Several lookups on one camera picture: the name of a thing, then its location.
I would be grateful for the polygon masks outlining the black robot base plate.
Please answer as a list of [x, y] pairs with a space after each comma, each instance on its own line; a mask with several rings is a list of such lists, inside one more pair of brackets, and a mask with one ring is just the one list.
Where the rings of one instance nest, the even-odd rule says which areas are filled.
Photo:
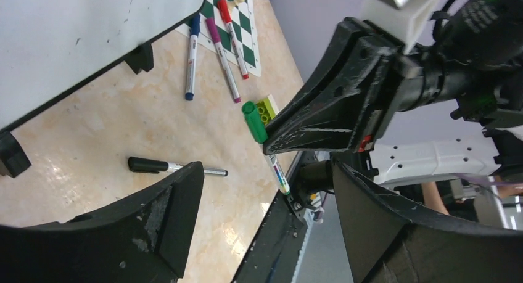
[[297, 281], [321, 194], [306, 201], [308, 205], [301, 207], [293, 195], [276, 193], [232, 282]]

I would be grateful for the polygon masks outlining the black capped marker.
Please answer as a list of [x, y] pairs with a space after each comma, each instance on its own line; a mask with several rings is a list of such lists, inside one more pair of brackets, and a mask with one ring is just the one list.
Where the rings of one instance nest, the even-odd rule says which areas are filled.
[[[160, 172], [175, 172], [181, 169], [184, 165], [173, 162], [166, 162], [161, 160], [152, 160], [148, 158], [129, 157], [127, 160], [128, 168], [135, 173], [152, 173], [158, 174]], [[204, 174], [212, 176], [227, 177], [228, 170], [221, 168], [206, 168], [204, 167]]]

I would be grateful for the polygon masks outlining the lime green toy brick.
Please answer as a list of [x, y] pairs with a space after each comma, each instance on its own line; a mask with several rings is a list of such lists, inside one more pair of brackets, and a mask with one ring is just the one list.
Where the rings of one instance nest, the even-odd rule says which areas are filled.
[[265, 126], [280, 112], [272, 94], [269, 94], [262, 100], [256, 102], [255, 105], [257, 107], [257, 112]]

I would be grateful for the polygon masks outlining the white whiteboard black frame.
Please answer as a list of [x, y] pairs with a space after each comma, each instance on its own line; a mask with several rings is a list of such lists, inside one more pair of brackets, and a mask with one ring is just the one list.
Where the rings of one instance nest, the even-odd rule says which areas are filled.
[[1, 127], [177, 27], [205, 0], [1, 0]]

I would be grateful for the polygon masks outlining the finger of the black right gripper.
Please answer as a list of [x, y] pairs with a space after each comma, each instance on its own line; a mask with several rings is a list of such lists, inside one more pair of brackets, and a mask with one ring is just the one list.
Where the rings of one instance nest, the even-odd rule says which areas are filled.
[[362, 152], [384, 135], [381, 110], [284, 109], [266, 127], [264, 154], [322, 150]]

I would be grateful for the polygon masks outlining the purple capped marker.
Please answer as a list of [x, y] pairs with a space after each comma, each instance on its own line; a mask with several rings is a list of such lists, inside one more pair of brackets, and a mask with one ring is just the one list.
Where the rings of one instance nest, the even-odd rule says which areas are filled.
[[229, 66], [229, 62], [227, 59], [227, 56], [225, 54], [220, 34], [217, 30], [217, 26], [215, 24], [215, 20], [213, 17], [209, 17], [205, 19], [206, 26], [208, 28], [208, 31], [210, 33], [211, 39], [214, 43], [216, 53], [218, 54], [218, 57], [220, 59], [220, 64], [224, 72], [224, 76], [226, 79], [226, 84], [228, 85], [229, 91], [231, 93], [232, 99], [234, 103], [240, 103], [241, 97], [239, 94], [239, 91], [236, 86], [236, 82], [234, 80], [233, 73], [231, 71], [231, 68]]

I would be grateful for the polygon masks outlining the green marker cap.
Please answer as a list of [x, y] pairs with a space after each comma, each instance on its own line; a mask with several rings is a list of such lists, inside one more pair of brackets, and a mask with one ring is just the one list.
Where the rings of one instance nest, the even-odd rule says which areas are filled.
[[263, 144], [267, 140], [268, 135], [261, 116], [258, 114], [256, 104], [252, 101], [247, 101], [243, 104], [241, 110], [255, 142]]

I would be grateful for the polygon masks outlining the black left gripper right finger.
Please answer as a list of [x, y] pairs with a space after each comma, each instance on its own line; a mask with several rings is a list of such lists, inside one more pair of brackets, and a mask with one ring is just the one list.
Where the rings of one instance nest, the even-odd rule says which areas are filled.
[[355, 282], [521, 282], [522, 232], [444, 215], [335, 161], [332, 182]]

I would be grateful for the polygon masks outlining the black whiteboard foot right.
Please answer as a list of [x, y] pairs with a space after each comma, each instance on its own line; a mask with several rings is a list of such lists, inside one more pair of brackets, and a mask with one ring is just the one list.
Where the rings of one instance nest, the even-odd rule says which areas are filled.
[[141, 72], [149, 72], [154, 67], [154, 55], [151, 43], [139, 45], [125, 57], [124, 61], [136, 75]]

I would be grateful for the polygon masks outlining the red capped marker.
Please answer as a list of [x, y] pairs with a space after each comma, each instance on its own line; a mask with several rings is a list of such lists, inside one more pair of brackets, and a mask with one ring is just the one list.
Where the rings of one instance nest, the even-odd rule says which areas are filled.
[[239, 66], [242, 78], [244, 80], [247, 80], [247, 79], [249, 79], [249, 73], [248, 73], [248, 70], [247, 70], [247, 67], [245, 64], [244, 55], [241, 51], [238, 39], [236, 37], [236, 33], [235, 33], [235, 30], [233, 27], [233, 21], [232, 21], [226, 0], [218, 0], [218, 10], [220, 12], [222, 21], [225, 24], [226, 30], [230, 36], [233, 53], [238, 62], [238, 66]]

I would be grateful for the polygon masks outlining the black whiteboard foot left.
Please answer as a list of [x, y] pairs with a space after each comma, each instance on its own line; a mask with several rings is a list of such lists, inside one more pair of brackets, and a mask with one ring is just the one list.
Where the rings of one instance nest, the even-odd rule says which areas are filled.
[[22, 146], [9, 132], [1, 133], [1, 176], [16, 178], [31, 167]]

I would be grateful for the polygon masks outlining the blue capped marker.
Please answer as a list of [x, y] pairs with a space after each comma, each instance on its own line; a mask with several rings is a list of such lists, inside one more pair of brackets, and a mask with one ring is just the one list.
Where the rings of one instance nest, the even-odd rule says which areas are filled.
[[189, 54], [187, 63], [186, 87], [184, 98], [187, 101], [194, 99], [195, 76], [196, 76], [196, 58], [198, 37], [200, 33], [200, 14], [195, 15], [190, 22], [189, 35]]

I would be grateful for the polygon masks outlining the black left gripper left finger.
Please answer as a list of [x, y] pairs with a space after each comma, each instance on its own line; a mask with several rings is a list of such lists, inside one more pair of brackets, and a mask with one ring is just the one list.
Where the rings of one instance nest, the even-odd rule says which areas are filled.
[[204, 186], [201, 162], [66, 223], [1, 227], [2, 282], [176, 282]]

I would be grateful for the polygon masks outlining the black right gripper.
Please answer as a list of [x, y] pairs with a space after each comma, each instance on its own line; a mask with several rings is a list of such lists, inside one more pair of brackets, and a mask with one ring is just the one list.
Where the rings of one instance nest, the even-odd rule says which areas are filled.
[[339, 22], [327, 49], [274, 128], [354, 128], [379, 87], [380, 137], [397, 112], [455, 99], [470, 88], [470, 70], [435, 57], [401, 57], [399, 43], [368, 22]]

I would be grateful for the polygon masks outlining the black whiteboard foot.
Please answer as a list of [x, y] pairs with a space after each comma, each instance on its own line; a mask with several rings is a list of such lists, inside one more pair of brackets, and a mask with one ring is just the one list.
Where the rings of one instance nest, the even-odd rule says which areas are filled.
[[139, 45], [125, 57], [124, 61], [136, 75], [141, 72], [149, 72], [154, 67], [154, 55], [151, 43]]
[[31, 167], [22, 146], [9, 132], [1, 133], [1, 176], [16, 178]]

